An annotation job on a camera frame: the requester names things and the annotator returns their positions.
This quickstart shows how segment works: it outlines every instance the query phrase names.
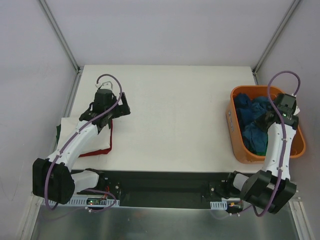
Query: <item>white table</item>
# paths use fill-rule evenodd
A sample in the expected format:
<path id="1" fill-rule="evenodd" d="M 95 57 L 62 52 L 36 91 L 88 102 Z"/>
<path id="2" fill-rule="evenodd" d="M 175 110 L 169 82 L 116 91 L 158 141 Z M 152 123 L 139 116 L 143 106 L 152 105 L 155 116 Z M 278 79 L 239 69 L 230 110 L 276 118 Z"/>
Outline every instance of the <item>white table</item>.
<path id="1" fill-rule="evenodd" d="M 88 108 L 97 78 L 106 73 L 120 81 L 131 114 L 113 121 L 108 155 L 81 157 L 73 169 L 243 173 L 261 169 L 261 164 L 236 160 L 225 115 L 233 88 L 255 84 L 250 67 L 86 65 L 71 116 Z M 118 97 L 116 83 L 113 91 Z"/>

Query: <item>orange basket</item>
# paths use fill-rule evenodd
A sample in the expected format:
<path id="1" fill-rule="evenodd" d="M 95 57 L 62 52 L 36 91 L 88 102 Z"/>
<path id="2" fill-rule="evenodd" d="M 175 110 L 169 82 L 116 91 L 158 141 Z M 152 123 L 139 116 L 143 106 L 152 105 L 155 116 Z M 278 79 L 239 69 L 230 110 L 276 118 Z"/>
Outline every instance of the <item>orange basket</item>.
<path id="1" fill-rule="evenodd" d="M 260 96 L 267 97 L 267 87 L 268 86 L 266 85 L 238 86 L 232 90 L 230 95 L 230 103 L 226 109 L 225 114 L 228 122 L 234 156 L 239 162 L 243 164 L 261 164 L 264 162 L 265 156 L 259 156 L 251 153 L 244 145 L 240 127 L 238 124 L 234 98 L 240 93 L 247 94 L 251 100 Z M 280 93 L 284 92 L 275 86 L 272 86 L 270 88 L 270 95 L 272 100 L 274 100 Z M 299 158 L 305 153 L 305 151 L 306 142 L 304 136 L 302 135 L 301 129 L 298 126 L 297 132 L 292 141 L 290 158 Z"/>

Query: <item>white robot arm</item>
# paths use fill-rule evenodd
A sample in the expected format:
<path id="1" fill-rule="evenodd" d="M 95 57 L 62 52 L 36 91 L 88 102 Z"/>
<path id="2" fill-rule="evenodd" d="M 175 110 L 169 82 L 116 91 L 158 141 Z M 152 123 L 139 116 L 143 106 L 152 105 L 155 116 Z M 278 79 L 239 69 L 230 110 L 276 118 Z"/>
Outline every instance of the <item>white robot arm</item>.
<path id="1" fill-rule="evenodd" d="M 297 106 L 295 96 L 280 93 L 274 104 L 282 115 L 284 129 L 274 110 L 256 121 L 256 124 L 268 134 L 268 146 L 262 169 L 251 177 L 233 172 L 227 181 L 229 189 L 231 186 L 240 191 L 242 200 L 262 209 L 268 208 L 268 212 L 273 214 L 277 213 L 296 193 L 297 186 L 290 182 L 289 160 L 299 122 L 299 118 L 294 115 Z M 282 158 L 284 140 L 286 143 Z"/>
<path id="2" fill-rule="evenodd" d="M 100 191 L 105 190 L 105 177 L 102 171 L 88 168 L 82 172 L 71 174 L 71 170 L 84 146 L 95 138 L 103 128 L 108 127 L 112 119 L 130 114 L 130 108 L 124 92 L 122 92 L 121 101 L 122 105 L 118 105 L 111 89 L 99 88 L 97 90 L 94 102 L 80 116 L 76 128 L 63 144 L 63 150 L 57 149 L 46 159 L 38 158 L 33 163 L 33 194 L 45 197 L 45 192 L 47 191 L 49 200 L 59 204 L 66 204 L 74 193 L 89 188 L 95 188 Z M 112 110 L 107 111 L 108 113 L 102 117 L 97 117 L 105 113 L 112 105 L 115 105 Z"/>

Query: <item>blue towel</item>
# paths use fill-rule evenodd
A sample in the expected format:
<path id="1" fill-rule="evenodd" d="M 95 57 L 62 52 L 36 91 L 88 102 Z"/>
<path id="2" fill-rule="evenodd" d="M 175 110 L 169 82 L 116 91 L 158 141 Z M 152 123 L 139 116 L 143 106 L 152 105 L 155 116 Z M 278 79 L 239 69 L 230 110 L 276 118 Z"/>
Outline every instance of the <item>blue towel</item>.
<path id="1" fill-rule="evenodd" d="M 272 108 L 268 98 L 259 96 L 251 101 L 247 94 L 240 93 L 233 101 L 245 147 L 253 154 L 265 156 L 268 134 L 256 125 L 255 120 Z"/>

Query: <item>white towel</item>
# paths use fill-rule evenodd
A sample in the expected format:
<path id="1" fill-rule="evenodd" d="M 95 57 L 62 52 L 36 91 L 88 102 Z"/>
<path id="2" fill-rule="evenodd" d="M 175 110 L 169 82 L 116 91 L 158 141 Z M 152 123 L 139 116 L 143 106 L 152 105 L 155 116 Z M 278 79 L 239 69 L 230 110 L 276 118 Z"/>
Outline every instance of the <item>white towel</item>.
<path id="1" fill-rule="evenodd" d="M 63 117 L 61 118 L 61 132 L 60 138 L 58 141 L 57 149 L 63 147 L 67 138 L 75 130 L 77 123 L 79 122 L 78 117 Z M 87 154 L 98 150 L 105 150 L 110 148 L 110 129 L 108 126 L 105 126 L 101 132 L 93 138 L 88 144 L 84 147 L 81 154 Z"/>

